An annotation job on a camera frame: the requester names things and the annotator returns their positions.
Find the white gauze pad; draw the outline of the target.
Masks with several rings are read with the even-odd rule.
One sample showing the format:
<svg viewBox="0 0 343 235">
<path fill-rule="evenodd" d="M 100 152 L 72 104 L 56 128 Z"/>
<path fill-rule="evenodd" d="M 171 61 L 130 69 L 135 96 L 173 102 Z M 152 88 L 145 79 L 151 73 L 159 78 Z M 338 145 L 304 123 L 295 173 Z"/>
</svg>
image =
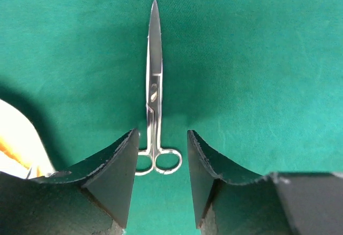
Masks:
<svg viewBox="0 0 343 235">
<path fill-rule="evenodd" d="M 56 172 L 31 121 L 1 100 L 1 171 L 22 179 Z"/>
</svg>

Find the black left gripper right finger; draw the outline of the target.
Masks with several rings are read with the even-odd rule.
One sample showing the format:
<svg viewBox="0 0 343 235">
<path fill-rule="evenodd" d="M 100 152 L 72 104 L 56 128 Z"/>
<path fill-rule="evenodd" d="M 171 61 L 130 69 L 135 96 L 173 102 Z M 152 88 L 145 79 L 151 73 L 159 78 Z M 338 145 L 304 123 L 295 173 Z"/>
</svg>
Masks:
<svg viewBox="0 0 343 235">
<path fill-rule="evenodd" d="M 340 172 L 258 175 L 189 130 L 196 227 L 202 234 L 342 234 Z"/>
</svg>

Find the dark green surgical cloth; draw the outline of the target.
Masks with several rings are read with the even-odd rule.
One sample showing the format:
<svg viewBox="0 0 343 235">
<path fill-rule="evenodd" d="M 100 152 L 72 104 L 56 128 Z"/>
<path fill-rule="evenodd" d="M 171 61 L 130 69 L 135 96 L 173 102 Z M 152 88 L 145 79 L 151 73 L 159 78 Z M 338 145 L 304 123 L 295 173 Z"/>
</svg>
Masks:
<svg viewBox="0 0 343 235">
<path fill-rule="evenodd" d="M 153 0 L 1 0 L 1 99 L 36 127 L 56 169 L 132 128 L 147 145 Z M 187 131 L 240 166 L 342 173 L 342 0 L 157 0 L 162 145 L 172 175 L 135 178 L 124 234 L 202 234 Z"/>
</svg>

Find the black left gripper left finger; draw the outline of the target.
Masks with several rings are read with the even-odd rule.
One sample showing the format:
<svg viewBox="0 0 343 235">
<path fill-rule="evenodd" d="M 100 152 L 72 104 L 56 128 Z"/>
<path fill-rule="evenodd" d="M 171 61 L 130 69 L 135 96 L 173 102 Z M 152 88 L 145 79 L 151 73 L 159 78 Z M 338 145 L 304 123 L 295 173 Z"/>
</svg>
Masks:
<svg viewBox="0 0 343 235">
<path fill-rule="evenodd" d="M 1 234 L 121 234 L 128 222 L 139 133 L 49 177 L 1 173 Z"/>
</svg>

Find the steel scissors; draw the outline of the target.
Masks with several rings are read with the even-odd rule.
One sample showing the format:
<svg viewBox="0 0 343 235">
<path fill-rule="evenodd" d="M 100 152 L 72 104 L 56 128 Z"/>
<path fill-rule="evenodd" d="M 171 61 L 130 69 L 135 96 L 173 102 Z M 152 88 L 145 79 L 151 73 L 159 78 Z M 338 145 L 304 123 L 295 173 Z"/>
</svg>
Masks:
<svg viewBox="0 0 343 235">
<path fill-rule="evenodd" d="M 151 166 L 145 170 L 136 170 L 136 176 L 144 176 L 153 170 L 162 174 L 175 173 L 182 166 L 182 154 L 177 149 L 161 147 L 163 98 L 163 56 L 162 36 L 159 7 L 157 0 L 153 0 L 147 35 L 146 58 L 146 119 L 147 119 L 147 148 L 138 152 L 139 156 L 147 157 Z M 161 155 L 174 155 L 178 162 L 171 168 L 161 168 L 157 159 Z"/>
</svg>

